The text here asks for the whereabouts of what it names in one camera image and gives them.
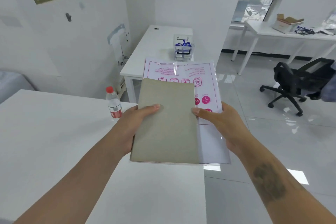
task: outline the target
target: pink circle icon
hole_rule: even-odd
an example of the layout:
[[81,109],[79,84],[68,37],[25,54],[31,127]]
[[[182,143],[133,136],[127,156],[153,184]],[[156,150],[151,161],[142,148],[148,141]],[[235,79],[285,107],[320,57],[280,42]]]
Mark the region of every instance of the pink circle icon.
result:
[[208,96],[204,96],[204,97],[202,98],[202,103],[207,104],[207,103],[209,103],[209,102],[210,102],[210,98],[209,98]]

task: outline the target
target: forearm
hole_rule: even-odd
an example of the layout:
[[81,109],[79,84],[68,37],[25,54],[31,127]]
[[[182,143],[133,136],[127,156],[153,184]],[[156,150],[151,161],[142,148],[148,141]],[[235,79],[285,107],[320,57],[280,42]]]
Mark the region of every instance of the forearm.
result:
[[103,137],[15,224],[85,223],[122,158],[114,140]]
[[252,135],[238,155],[274,224],[335,223],[336,218]]

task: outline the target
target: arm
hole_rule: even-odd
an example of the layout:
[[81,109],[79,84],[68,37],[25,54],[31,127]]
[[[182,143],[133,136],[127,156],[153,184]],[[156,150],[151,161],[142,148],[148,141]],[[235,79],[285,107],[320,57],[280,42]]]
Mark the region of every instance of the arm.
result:
[[110,132],[14,224],[85,223],[115,167],[130,152],[142,120],[159,108],[160,105],[128,109]]
[[237,155],[274,224],[336,223],[336,217],[317,201],[246,128],[237,111],[222,102],[223,112],[193,108],[212,122]]

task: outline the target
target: bottle label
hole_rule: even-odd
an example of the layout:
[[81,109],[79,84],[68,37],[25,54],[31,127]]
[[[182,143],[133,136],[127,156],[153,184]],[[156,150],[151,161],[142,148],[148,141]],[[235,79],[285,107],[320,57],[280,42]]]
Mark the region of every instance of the bottle label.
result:
[[121,110],[119,110],[117,112],[110,112],[110,113],[111,113],[112,118],[114,118],[114,119],[120,118],[121,115],[122,115],[122,111]]

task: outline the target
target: chair base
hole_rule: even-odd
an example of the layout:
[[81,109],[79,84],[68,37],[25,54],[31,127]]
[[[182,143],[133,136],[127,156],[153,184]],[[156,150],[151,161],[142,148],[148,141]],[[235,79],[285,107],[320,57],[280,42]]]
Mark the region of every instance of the chair base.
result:
[[270,86],[263,85],[263,86],[260,87],[259,90],[261,92],[263,92],[265,89],[268,89],[268,90],[271,90],[271,91],[275,91],[275,92],[278,92],[278,93],[281,94],[280,96],[278,96],[277,98],[273,99],[268,104],[269,108],[273,108],[274,107],[273,103],[276,102],[276,101],[278,101],[279,99],[281,99],[281,98],[288,98],[293,103],[293,105],[296,107],[296,109],[299,111],[296,115],[299,116],[299,117],[303,115],[303,110],[301,109],[301,107],[299,106],[299,104],[296,102],[296,100],[294,99],[294,97],[295,98],[299,98],[300,102],[306,101],[307,98],[305,98],[303,96],[300,96],[300,95],[297,95],[297,94],[290,94],[290,93],[282,90],[281,87],[279,87],[277,89],[277,88],[273,88],[273,87],[270,87]]

